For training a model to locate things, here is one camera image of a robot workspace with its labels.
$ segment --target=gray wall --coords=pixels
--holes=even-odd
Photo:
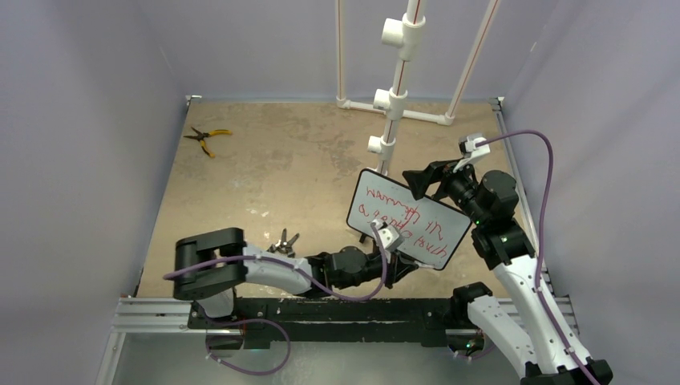
[[[467,99],[504,95],[557,0],[510,0],[478,59]],[[334,1],[140,0],[186,93],[227,99],[333,99]],[[347,95],[389,87],[396,49],[383,46],[385,18],[407,0],[346,1]],[[485,0],[429,0],[409,95],[450,99],[472,48]]]
[[[183,96],[130,0],[2,2],[0,36],[2,383],[93,383]]]
[[[544,250],[616,384],[678,383],[680,3],[562,0],[508,93],[510,131],[550,137]],[[546,151],[513,140],[537,217]]]

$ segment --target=whiteboard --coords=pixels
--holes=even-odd
[[[459,210],[429,197],[416,201],[407,186],[367,168],[359,173],[347,225],[372,238],[374,219],[394,225],[406,238],[397,250],[437,270],[446,266],[471,224]]]

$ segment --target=pliers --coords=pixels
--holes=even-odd
[[[293,251],[293,243],[297,241],[297,239],[300,237],[300,233],[297,233],[293,235],[292,238],[290,238],[290,241],[287,241],[287,233],[288,230],[283,229],[281,232],[281,239],[278,240],[277,243],[271,245],[267,251],[270,253],[279,253],[283,254],[289,258],[295,257],[295,252]]]
[[[203,148],[203,152],[205,152],[205,155],[210,156],[211,158],[214,158],[215,154],[208,150],[208,146],[205,145],[205,138],[209,138],[210,136],[215,135],[232,135],[232,132],[230,130],[214,130],[211,132],[200,132],[196,130],[194,127],[191,127],[191,129],[196,133],[196,135],[185,135],[184,137],[198,140],[198,143],[200,143],[200,147]]]

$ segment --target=red handwriting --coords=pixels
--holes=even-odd
[[[402,215],[399,217],[393,217],[391,216],[391,213],[393,213],[394,210],[392,210],[392,212],[390,212],[390,210],[384,210],[388,212],[385,213],[381,212],[381,209],[375,209],[372,213],[370,213],[367,211],[366,206],[361,204],[357,207],[357,210],[367,219],[367,223],[370,223],[370,221],[374,219],[385,221],[398,229],[402,236],[406,239],[412,238],[414,233],[421,233],[423,235],[413,242],[413,246],[422,249],[425,253],[429,253],[440,258],[448,257],[448,244],[441,245],[440,243],[444,239],[444,229],[438,221],[429,221],[427,223],[427,227],[424,230],[423,227],[415,229],[416,224],[420,220],[418,206],[411,207],[410,205],[406,205],[395,198],[389,197],[387,194],[377,189],[366,188],[366,195],[368,197],[373,197],[377,200],[380,200],[385,205],[403,208]],[[428,239],[426,239],[425,236],[427,234],[432,234],[432,236],[436,238],[432,240],[429,238],[433,237],[428,237]]]
[[[432,255],[437,255],[439,257],[446,257],[448,256],[448,251],[446,248],[448,245],[445,245],[444,247],[435,247],[436,245],[431,244],[428,241],[425,241],[425,238],[421,235],[420,238],[416,239],[415,242],[413,242],[413,246],[418,246],[422,249],[427,250],[428,253]]]
[[[443,241],[443,240],[444,240],[444,238],[442,237],[442,226],[439,225],[439,222],[438,222],[438,221],[434,221],[434,222],[433,222],[433,221],[430,221],[430,222],[427,224],[427,229],[425,229],[425,231],[428,231],[428,230],[430,230],[430,234],[432,234],[433,232],[436,231],[436,232],[437,232],[437,237],[439,237],[439,240],[440,240],[440,241]]]
[[[368,217],[368,214],[366,213],[366,208],[363,207],[363,204],[359,205],[359,212],[363,214],[364,217]]]
[[[408,205],[403,204],[401,201],[397,201],[394,198],[390,198],[389,196],[385,195],[384,193],[380,192],[380,190],[372,190],[370,188],[366,187],[366,195],[367,196],[372,196],[373,198],[378,198],[379,200],[393,206],[402,206],[404,208],[404,212],[406,215],[411,215],[412,217],[414,215],[418,215],[417,218],[413,220],[413,224],[415,225],[418,223],[418,219],[420,219],[420,213],[418,213],[418,206],[415,206],[414,208]]]

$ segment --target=red stripe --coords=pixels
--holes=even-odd
[[[403,77],[403,66],[404,66],[404,64],[406,64],[406,62],[404,62],[402,60],[402,71],[399,72],[399,84],[397,84],[397,96],[399,96],[399,90],[402,87],[402,77]]]
[[[415,15],[413,16],[413,23],[415,24],[415,21],[418,20],[418,10],[420,9],[420,0],[418,0],[418,4],[415,6]]]
[[[491,8],[491,15],[493,15],[493,12],[496,10],[497,5],[498,5],[498,0],[496,0],[496,2],[493,4],[493,8]],[[491,23],[491,18],[489,18],[489,20],[487,20],[487,25],[484,26],[484,31],[482,32],[482,40],[484,40],[484,36],[487,34],[487,29],[488,29],[488,26],[489,26],[490,23]],[[477,53],[480,51],[480,46],[481,46],[481,44],[479,46],[477,46],[477,48],[475,49],[475,54],[472,56],[472,62],[473,63],[475,62],[475,59],[477,58]],[[458,101],[460,100],[460,97],[463,95],[463,90],[465,89],[465,84],[468,83],[468,76],[470,76],[470,72],[472,71],[472,67],[473,66],[470,66],[470,68],[467,69],[467,73],[465,74],[465,79],[463,79],[463,86],[461,87],[461,92],[458,94],[458,97],[455,98],[455,103],[453,103],[454,109],[455,109],[455,106],[458,105]]]
[[[390,134],[392,133],[392,124],[394,123],[393,120],[390,120],[390,128],[387,129],[387,140],[390,140]]]

